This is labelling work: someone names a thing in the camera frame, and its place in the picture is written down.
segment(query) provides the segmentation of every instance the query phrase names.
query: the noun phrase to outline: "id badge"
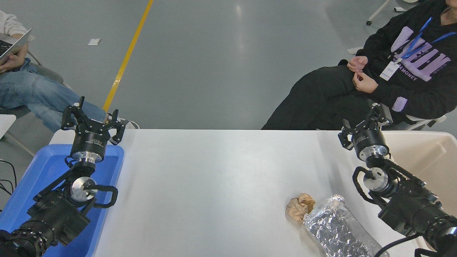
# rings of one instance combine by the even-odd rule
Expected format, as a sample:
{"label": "id badge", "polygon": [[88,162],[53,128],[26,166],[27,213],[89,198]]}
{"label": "id badge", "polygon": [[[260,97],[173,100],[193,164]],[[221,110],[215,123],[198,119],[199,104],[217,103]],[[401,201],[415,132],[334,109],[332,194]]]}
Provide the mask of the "id badge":
{"label": "id badge", "polygon": [[398,70],[398,68],[400,68],[400,64],[398,64],[398,62],[390,62],[379,76],[388,81],[392,77],[392,75]]}

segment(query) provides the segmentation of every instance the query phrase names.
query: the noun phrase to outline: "white sleeve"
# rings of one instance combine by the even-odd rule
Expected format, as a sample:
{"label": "white sleeve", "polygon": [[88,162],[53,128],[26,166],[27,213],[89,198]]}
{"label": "white sleeve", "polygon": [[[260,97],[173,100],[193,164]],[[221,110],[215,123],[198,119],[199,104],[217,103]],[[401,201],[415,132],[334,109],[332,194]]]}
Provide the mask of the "white sleeve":
{"label": "white sleeve", "polygon": [[25,34],[26,28],[17,20],[13,14],[6,14],[0,11],[0,32],[6,35]]}

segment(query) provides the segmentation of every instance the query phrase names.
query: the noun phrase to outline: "sneaker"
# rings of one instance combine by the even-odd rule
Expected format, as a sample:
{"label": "sneaker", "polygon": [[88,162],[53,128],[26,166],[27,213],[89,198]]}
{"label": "sneaker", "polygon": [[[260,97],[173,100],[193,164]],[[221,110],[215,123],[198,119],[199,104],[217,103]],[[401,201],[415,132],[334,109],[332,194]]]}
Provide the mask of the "sneaker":
{"label": "sneaker", "polygon": [[140,125],[138,123],[131,121],[131,120],[126,120],[120,117],[117,117],[117,120],[125,124],[125,129],[139,129]]}

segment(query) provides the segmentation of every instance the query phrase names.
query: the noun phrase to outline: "jeans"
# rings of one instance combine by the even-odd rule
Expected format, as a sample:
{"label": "jeans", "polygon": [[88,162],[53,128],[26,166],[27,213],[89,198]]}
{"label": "jeans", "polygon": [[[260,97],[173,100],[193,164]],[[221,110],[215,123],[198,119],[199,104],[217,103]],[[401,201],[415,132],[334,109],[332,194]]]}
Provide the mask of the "jeans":
{"label": "jeans", "polygon": [[[26,58],[24,65],[15,71],[0,74],[0,107],[12,109],[27,106],[43,124],[53,132],[60,129],[62,113],[68,105],[79,102],[80,96],[64,85],[41,76]],[[106,112],[84,102],[83,111],[88,118],[103,122]]]}

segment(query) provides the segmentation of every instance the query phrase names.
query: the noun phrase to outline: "laptop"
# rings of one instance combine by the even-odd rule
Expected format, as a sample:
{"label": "laptop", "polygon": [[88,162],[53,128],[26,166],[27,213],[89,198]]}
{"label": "laptop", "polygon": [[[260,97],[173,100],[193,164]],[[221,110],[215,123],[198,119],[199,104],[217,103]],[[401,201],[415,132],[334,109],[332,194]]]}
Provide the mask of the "laptop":
{"label": "laptop", "polygon": [[29,29],[20,39],[0,33],[0,65],[4,64],[10,55],[17,53],[18,48],[28,43],[30,31],[32,29]]}

